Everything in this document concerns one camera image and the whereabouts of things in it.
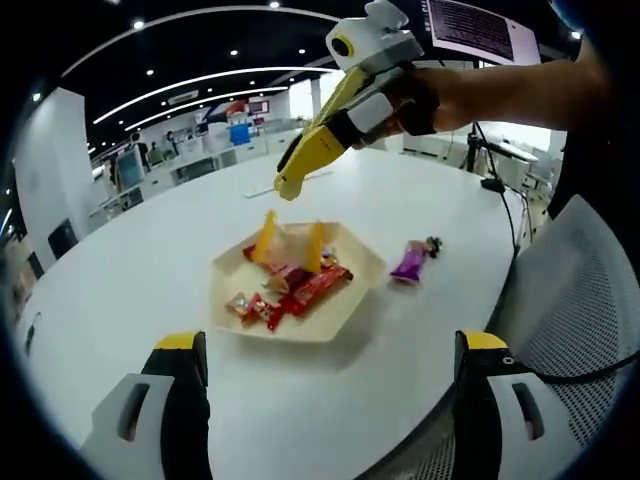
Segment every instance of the purple wrapper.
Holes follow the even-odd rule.
[[[420,270],[428,255],[429,251],[424,242],[409,242],[402,262],[390,275],[403,282],[420,283]]]

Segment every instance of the ceiling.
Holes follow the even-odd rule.
[[[121,0],[116,5],[106,0],[47,2],[37,13],[32,13],[35,27],[31,31],[43,47],[31,52],[32,74],[42,81],[33,88],[46,94],[61,85],[83,95],[86,98],[88,139],[97,147],[95,154],[99,154],[102,142],[110,146],[111,142],[118,143],[128,136],[124,127],[170,108],[160,104],[169,97],[194,89],[199,90],[198,98],[204,98],[262,88],[272,84],[283,73],[234,75],[177,88],[143,100],[93,125],[93,120],[107,111],[152,90],[194,77],[243,68],[307,65],[327,56],[324,37],[333,23],[277,10],[201,14],[138,31],[93,55],[61,78],[65,70],[94,48],[131,29],[136,19],[148,23],[201,8],[266,6],[268,1]],[[428,58],[460,58],[454,52],[428,48],[429,39],[421,24],[420,0],[392,1],[410,16],[410,27],[427,47]],[[282,7],[346,17],[362,16],[364,2],[281,0],[280,3]],[[470,0],[467,3],[532,28],[540,44],[565,54],[575,54],[576,42],[570,39],[569,31],[545,0]],[[238,55],[231,56],[231,50],[237,50]],[[335,67],[335,64],[324,66]],[[146,74],[149,69],[154,71],[151,76]],[[295,79],[317,75],[298,73]],[[255,81],[255,85],[250,85],[251,81]],[[279,85],[288,83],[285,80]]]

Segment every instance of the hexagonal tray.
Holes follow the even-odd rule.
[[[296,229],[308,224],[286,224],[285,229]],[[250,298],[260,293],[269,303],[277,304],[280,295],[263,287],[269,274],[260,266],[249,262],[242,250],[255,243],[258,232],[221,254],[212,262],[210,292],[211,320],[215,327],[240,335],[289,342],[325,343],[332,340],[365,297],[376,286],[385,272],[384,260],[365,246],[346,227],[339,223],[324,223],[327,245],[335,247],[340,265],[348,268],[354,278],[347,285],[330,292],[316,304],[304,319],[285,315],[275,332],[264,322],[245,328],[240,318],[225,304],[238,292]]]

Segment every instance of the white round table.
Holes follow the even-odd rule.
[[[91,413],[163,336],[207,334],[209,455],[216,480],[351,479],[425,418],[453,381],[454,333],[483,330],[512,258],[500,197],[479,177],[431,161],[349,151],[286,202],[269,185],[277,157],[206,175],[102,227],[38,282],[21,321],[42,312],[28,360],[54,422],[80,446]],[[508,192],[516,231],[521,199]],[[325,345],[247,339],[209,321],[210,261],[259,228],[340,221],[387,262],[439,236],[415,290],[387,279]]]

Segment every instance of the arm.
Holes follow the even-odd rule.
[[[425,69],[417,75],[440,97],[434,116],[439,131],[481,120],[569,130],[610,96],[609,80],[586,40],[575,62],[463,72]]]

